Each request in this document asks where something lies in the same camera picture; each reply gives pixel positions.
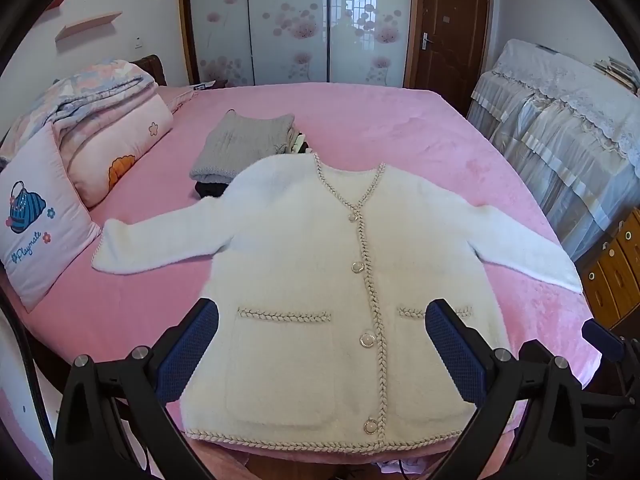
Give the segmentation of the white fluffy cardigan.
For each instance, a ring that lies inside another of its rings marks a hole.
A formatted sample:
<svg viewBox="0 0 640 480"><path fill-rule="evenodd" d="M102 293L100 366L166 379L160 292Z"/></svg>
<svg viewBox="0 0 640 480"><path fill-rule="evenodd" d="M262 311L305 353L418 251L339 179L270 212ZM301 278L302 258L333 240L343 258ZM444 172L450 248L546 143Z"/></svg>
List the white fluffy cardigan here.
<svg viewBox="0 0 640 480"><path fill-rule="evenodd" d="M394 167L276 155L218 198L105 223L92 264L135 274L212 258L219 327L180 400L186 434L278 452L378 454L445 441L472 406L428 338L442 299L509 343L485 268L580 292L564 249L488 205Z"/></svg>

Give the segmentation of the dark folded clothes stack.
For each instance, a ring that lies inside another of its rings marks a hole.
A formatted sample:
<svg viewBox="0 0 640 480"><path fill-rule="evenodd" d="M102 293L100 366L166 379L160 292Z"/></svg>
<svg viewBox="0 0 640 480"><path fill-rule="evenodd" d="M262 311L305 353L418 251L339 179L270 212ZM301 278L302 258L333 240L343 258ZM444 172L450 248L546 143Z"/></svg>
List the dark folded clothes stack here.
<svg viewBox="0 0 640 480"><path fill-rule="evenodd" d="M303 133L297 133L294 144L292 147L293 154L307 154L311 153L312 148L309 146L306 136ZM194 191L201 198L220 197L224 194L224 191L228 188L228 183L224 182L202 182L196 181L194 185Z"/></svg>

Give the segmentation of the wooden drawer cabinet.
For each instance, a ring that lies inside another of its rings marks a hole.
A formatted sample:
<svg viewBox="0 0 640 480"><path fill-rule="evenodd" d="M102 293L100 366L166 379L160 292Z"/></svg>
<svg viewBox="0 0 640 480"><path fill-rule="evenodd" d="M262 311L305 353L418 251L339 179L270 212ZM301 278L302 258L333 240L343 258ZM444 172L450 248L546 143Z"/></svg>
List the wooden drawer cabinet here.
<svg viewBox="0 0 640 480"><path fill-rule="evenodd" d="M582 274L594 319L625 338L639 337L639 228L639 209L634 208Z"/></svg>

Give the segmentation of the pink bag print pillow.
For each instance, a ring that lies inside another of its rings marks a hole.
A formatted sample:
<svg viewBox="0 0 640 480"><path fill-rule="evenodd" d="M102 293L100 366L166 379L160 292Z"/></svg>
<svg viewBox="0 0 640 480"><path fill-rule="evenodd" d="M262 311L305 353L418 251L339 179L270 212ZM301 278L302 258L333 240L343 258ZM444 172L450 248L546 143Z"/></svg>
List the pink bag print pillow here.
<svg viewBox="0 0 640 480"><path fill-rule="evenodd" d="M22 305L32 310L99 234L43 127L1 171L1 263Z"/></svg>

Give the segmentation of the lace covered furniture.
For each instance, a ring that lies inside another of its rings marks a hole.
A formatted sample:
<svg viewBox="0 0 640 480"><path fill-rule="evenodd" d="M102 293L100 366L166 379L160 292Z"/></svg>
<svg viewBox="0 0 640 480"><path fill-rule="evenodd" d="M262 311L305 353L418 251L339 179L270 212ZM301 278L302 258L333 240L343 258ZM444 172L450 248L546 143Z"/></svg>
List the lace covered furniture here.
<svg viewBox="0 0 640 480"><path fill-rule="evenodd" d="M511 39L477 81L468 119L573 260L638 206L638 96L586 64Z"/></svg>

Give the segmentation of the pink flower print pillow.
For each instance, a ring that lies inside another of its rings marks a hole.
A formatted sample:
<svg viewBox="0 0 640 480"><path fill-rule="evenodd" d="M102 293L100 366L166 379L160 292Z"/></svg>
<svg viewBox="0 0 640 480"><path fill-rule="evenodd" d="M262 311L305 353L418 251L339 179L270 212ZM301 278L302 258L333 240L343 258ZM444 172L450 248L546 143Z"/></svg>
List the pink flower print pillow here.
<svg viewBox="0 0 640 480"><path fill-rule="evenodd" d="M84 204L102 202L115 184L171 129L174 115L153 94L83 119L61 139L62 161Z"/></svg>

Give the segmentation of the pink bed blanket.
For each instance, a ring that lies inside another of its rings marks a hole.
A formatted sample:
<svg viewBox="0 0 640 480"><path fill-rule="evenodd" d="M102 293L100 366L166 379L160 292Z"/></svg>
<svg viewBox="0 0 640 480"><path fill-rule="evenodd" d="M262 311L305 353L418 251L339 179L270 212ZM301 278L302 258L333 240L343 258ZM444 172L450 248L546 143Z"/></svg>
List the pink bed blanket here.
<svg viewBox="0 0 640 480"><path fill-rule="evenodd" d="M91 218L101 235L32 310L22 305L6 279L17 314L59 356L73 359L88 354L98 362L120 359L140 344L152 344L199 299L208 299L202 290L212 273L209 256L135 274L101 272L92 260L108 220L135 224L191 207L204 198L218 198L198 196L196 181L189 174L208 134L228 110L257 119L292 114L296 133L303 133L312 148L307 154L328 167L348 172L397 168L473 206L495 207L560 245L518 174L477 128L433 92L366 84L270 84L202 91L178 109L170 131L93 208ZM277 155L307 154L291 150ZM506 326L509 343L503 348L518 351L525 341L536 339L567 358L575 376L588 382L600 356L580 333L590 315L582 290L571 292L493 263L485 272ZM353 458L369 463L444 452L457 437L404 452L364 455L210 443L322 462Z"/></svg>

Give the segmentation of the stack of books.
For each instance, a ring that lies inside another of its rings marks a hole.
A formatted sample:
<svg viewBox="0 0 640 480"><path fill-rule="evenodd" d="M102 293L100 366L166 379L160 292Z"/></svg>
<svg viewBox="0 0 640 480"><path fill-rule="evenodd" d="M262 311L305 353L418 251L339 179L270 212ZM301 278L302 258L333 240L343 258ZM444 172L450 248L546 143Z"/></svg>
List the stack of books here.
<svg viewBox="0 0 640 480"><path fill-rule="evenodd" d="M616 80L619 84L638 96L640 87L639 73L631 66L616 60L610 56L607 60L593 63L593 67L600 70L606 76Z"/></svg>

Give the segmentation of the grey knitted folded sweater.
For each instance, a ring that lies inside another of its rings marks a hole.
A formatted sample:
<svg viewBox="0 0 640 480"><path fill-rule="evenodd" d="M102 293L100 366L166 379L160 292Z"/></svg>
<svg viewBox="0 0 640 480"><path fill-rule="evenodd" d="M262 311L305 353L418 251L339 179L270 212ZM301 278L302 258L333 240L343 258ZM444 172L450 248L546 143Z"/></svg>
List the grey knitted folded sweater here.
<svg viewBox="0 0 640 480"><path fill-rule="evenodd" d="M294 120L292 114L257 119L228 110L208 134L190 170L190 178L196 182L229 184L258 160L289 153L297 136Z"/></svg>

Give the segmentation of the folded floral quilt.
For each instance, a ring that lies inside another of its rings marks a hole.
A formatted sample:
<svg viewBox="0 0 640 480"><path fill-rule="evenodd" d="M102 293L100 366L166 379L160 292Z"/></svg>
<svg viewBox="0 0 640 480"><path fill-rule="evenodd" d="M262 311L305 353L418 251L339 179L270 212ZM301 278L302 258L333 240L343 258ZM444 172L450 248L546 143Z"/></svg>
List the folded floral quilt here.
<svg viewBox="0 0 640 480"><path fill-rule="evenodd" d="M63 164L103 128L156 95L157 83L145 70L125 60L96 63L57 81L15 119L1 142L6 166L43 127L50 126Z"/></svg>

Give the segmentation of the wooden headboard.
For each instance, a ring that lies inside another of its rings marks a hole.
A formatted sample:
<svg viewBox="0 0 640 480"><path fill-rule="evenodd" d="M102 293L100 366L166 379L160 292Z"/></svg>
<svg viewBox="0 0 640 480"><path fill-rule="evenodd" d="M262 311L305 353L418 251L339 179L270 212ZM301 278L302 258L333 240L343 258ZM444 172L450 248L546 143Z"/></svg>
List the wooden headboard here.
<svg viewBox="0 0 640 480"><path fill-rule="evenodd" d="M132 64L137 65L142 70L147 72L159 86L166 86L166 77L164 74L164 68L162 61L156 54L151 54L132 61Z"/></svg>

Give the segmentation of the brown wooden door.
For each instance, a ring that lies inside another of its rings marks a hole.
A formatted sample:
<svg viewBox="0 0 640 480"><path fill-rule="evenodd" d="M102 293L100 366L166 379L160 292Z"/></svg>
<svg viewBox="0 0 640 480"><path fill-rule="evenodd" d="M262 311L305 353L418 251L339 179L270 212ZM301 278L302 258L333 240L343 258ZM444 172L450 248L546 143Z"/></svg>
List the brown wooden door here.
<svg viewBox="0 0 640 480"><path fill-rule="evenodd" d="M411 0L405 86L439 94L461 115L488 41L490 0Z"/></svg>

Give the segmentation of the floral sliding wardrobe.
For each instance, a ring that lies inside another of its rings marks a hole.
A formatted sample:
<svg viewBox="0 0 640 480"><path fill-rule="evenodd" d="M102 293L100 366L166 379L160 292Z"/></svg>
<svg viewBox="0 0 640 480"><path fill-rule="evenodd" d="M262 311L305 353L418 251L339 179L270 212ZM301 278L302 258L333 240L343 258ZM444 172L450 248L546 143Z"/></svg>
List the floral sliding wardrobe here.
<svg viewBox="0 0 640 480"><path fill-rule="evenodd" d="M194 75L232 86L404 82L410 0L184 0Z"/></svg>

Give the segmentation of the pink wall shelf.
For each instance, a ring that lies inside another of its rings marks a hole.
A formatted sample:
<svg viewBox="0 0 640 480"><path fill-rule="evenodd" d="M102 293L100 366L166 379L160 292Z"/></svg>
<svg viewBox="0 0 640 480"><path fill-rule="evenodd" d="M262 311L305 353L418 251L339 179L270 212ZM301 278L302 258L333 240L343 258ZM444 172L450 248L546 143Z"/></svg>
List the pink wall shelf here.
<svg viewBox="0 0 640 480"><path fill-rule="evenodd" d="M59 42L63 39L80 34L81 32L86 32L90 29L111 24L121 15L122 11L108 12L93 16L92 18L83 18L82 20L73 22L72 24L67 24L58 32L54 41Z"/></svg>

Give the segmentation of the red wall shelf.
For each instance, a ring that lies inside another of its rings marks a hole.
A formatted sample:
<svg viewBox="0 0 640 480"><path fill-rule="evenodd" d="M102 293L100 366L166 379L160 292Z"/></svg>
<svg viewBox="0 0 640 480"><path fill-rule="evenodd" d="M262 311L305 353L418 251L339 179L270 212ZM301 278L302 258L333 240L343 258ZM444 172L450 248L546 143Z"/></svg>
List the red wall shelf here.
<svg viewBox="0 0 640 480"><path fill-rule="evenodd" d="M53 1L52 1L52 2L47 6L46 11L52 11L52 10L55 10L55 9L59 8L60 6L62 6L62 3L63 3L64 1L65 1L65 0L53 0Z"/></svg>

